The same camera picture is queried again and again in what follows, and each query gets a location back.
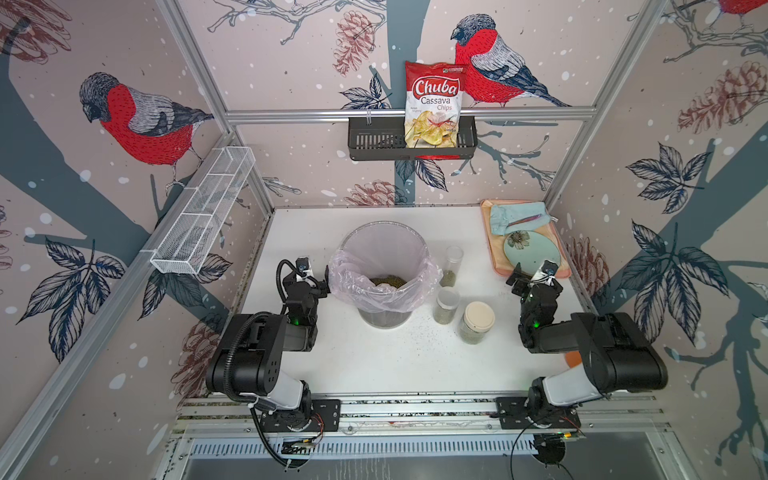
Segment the teal folded cloth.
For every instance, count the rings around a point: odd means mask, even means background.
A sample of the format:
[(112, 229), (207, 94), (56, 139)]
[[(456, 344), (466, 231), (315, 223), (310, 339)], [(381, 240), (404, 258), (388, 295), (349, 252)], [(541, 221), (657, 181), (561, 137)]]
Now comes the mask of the teal folded cloth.
[(505, 236), (514, 231), (536, 230), (551, 220), (543, 202), (496, 204), (490, 210), (490, 232)]

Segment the beige lidded bean jar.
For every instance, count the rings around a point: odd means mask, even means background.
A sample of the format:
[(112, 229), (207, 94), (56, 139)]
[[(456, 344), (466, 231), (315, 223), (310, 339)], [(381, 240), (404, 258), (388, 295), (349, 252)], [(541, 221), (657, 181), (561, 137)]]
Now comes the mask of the beige lidded bean jar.
[(493, 328), (495, 319), (490, 305), (481, 301), (470, 302), (464, 309), (458, 327), (460, 338), (470, 345), (479, 344)]

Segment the mung beans in bin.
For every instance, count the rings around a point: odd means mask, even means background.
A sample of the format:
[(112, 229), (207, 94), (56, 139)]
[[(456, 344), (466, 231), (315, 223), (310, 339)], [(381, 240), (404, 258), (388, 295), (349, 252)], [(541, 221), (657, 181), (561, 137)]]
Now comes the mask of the mung beans in bin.
[(374, 286), (389, 286), (395, 289), (402, 288), (407, 284), (407, 280), (395, 275), (370, 278), (370, 281)]

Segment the red Chuba chips bag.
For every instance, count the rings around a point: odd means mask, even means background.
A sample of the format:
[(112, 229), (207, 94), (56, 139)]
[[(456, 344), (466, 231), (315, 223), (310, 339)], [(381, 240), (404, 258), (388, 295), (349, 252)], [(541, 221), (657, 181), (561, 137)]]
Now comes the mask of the red Chuba chips bag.
[(406, 147), (457, 148), (466, 66), (406, 62), (405, 75)]

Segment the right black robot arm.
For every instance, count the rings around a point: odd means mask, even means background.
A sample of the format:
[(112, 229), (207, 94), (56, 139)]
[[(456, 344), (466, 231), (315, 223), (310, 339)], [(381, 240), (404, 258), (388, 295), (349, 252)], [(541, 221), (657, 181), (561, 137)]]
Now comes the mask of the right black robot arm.
[(532, 275), (517, 265), (506, 281), (520, 298), (522, 345), (532, 354), (576, 351), (581, 358), (579, 365), (565, 372), (533, 381), (525, 403), (529, 420), (546, 425), (580, 404), (616, 391), (665, 388), (666, 365), (628, 314), (577, 312), (567, 321), (554, 321), (563, 291), (556, 270), (548, 260)]

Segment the black wall basket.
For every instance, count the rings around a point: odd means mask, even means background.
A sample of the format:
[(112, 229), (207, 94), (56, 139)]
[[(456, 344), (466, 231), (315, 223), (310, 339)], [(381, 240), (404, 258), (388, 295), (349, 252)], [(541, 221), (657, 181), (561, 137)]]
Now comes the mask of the black wall basket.
[(478, 146), (473, 117), (460, 119), (457, 141), (458, 145), (450, 148), (410, 148), (405, 142), (403, 117), (351, 117), (348, 122), (347, 146), (354, 161), (471, 159)]

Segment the orange mug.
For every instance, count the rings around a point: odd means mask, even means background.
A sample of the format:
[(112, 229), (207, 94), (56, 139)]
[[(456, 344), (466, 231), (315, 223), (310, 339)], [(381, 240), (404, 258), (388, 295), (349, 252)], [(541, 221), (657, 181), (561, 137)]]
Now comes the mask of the orange mug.
[(578, 351), (570, 351), (565, 354), (565, 361), (570, 368), (582, 363), (582, 357)]

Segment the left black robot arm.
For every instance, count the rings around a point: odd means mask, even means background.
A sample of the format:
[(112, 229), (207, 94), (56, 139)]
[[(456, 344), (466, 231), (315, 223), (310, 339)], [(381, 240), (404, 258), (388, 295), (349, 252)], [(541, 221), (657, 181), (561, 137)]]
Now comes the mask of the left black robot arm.
[(281, 300), (277, 313), (232, 316), (205, 377), (208, 391), (246, 405), (264, 433), (323, 432), (324, 408), (315, 405), (307, 382), (281, 371), (285, 352), (308, 353), (318, 336), (319, 302), (330, 293), (315, 278), (307, 257), (281, 260), (276, 268)]

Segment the teal plate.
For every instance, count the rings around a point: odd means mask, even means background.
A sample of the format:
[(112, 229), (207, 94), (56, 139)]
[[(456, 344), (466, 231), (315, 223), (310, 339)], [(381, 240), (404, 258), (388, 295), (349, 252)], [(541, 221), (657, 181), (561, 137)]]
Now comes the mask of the teal plate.
[(506, 236), (503, 244), (504, 255), (512, 267), (520, 265), (523, 273), (533, 275), (544, 261), (557, 266), (561, 255), (555, 243), (535, 231), (518, 230)]

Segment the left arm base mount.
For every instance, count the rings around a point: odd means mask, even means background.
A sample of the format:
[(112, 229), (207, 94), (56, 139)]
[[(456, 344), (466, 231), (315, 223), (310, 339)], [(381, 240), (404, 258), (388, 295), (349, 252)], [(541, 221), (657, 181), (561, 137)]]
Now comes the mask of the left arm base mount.
[(341, 417), (338, 399), (313, 399), (296, 410), (275, 410), (259, 415), (258, 424), (265, 433), (317, 434), (337, 432)]

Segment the short clear bean jar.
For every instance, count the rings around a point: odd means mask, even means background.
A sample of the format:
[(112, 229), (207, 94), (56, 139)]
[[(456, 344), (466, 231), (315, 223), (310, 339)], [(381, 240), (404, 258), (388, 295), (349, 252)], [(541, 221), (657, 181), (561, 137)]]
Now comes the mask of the short clear bean jar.
[(442, 287), (437, 294), (433, 319), (441, 325), (450, 324), (461, 302), (461, 295), (454, 287)]

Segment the mesh waste bin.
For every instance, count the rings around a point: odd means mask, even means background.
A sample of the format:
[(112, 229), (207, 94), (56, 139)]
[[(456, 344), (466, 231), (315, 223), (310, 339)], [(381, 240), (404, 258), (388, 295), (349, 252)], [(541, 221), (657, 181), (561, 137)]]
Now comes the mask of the mesh waste bin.
[(433, 293), (439, 274), (424, 238), (394, 221), (350, 232), (329, 266), (332, 293), (379, 329), (405, 323)]

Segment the tall clear bean jar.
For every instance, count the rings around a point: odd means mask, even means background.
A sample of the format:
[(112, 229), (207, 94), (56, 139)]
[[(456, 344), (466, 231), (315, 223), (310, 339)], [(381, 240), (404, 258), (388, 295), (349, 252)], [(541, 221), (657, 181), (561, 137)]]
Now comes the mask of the tall clear bean jar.
[(442, 287), (454, 287), (460, 271), (464, 252), (459, 246), (449, 246), (445, 251), (445, 261), (442, 267), (443, 276), (440, 280)]

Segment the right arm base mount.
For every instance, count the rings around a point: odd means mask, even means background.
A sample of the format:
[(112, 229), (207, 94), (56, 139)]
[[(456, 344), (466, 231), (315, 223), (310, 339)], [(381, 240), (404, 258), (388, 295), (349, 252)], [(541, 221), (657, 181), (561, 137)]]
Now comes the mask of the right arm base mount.
[(541, 406), (529, 406), (528, 398), (502, 396), (495, 398), (497, 413), (502, 430), (526, 428), (576, 430), (581, 421), (575, 407), (557, 407), (544, 402)]

